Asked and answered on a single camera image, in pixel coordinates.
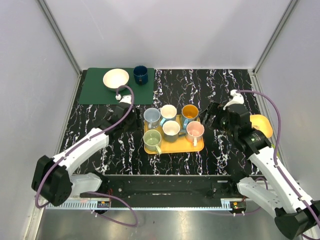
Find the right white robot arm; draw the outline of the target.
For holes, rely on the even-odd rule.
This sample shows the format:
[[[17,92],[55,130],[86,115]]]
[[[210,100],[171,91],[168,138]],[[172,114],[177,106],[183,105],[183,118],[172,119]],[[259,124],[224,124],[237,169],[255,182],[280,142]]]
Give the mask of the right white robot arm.
[[[265,134],[252,126],[250,112],[243,104],[227,107],[211,102],[200,114],[202,124],[212,120],[213,129],[226,132],[236,148],[263,173],[274,192],[259,186],[251,177],[239,173],[227,185],[228,195],[253,200],[274,219],[278,230],[290,240],[315,227],[320,202],[312,199],[280,162]]]

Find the light blue footed mug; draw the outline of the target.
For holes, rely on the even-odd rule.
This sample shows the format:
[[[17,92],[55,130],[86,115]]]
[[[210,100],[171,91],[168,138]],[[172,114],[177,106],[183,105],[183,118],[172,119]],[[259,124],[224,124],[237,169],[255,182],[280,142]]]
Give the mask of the light blue footed mug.
[[[149,130],[156,129],[160,125],[161,113],[157,108],[148,108],[143,113],[144,121]]]

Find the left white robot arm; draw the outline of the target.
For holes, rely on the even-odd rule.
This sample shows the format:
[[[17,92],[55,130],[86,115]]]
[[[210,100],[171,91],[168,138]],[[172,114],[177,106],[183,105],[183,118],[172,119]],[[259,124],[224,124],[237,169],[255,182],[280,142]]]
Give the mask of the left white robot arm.
[[[108,178],[97,171],[75,174],[76,169],[92,155],[109,146],[122,133],[134,132],[140,128],[140,109],[122,102],[74,145],[53,157],[40,157],[31,183],[31,188],[36,192],[35,206],[39,209],[46,206],[39,203],[40,197],[55,207],[70,197],[80,195],[103,198],[108,193]]]

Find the light green mug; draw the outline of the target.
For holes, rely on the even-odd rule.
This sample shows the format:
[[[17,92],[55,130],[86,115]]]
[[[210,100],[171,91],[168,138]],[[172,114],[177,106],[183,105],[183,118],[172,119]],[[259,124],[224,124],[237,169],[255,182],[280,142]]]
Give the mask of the light green mug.
[[[147,152],[161,155],[162,135],[155,129],[147,130],[143,135],[144,147]]]

